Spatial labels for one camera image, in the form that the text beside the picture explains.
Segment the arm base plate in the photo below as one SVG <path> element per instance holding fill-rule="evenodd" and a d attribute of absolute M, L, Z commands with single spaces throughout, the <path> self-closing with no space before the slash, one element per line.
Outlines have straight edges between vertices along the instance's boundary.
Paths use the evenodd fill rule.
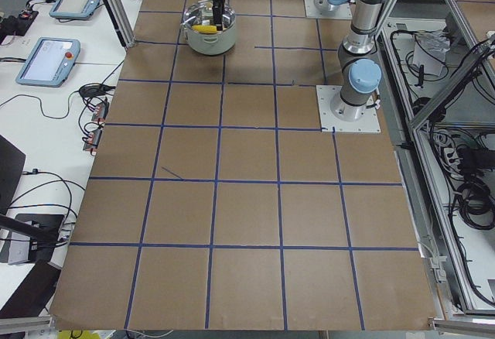
<path fill-rule="evenodd" d="M 351 20 L 350 0 L 304 0 L 306 17 Z"/>
<path fill-rule="evenodd" d="M 340 85 L 316 86 L 321 131 L 356 134 L 381 133 L 373 98 L 370 96 L 366 104 L 354 107 L 341 99 L 340 90 Z"/>

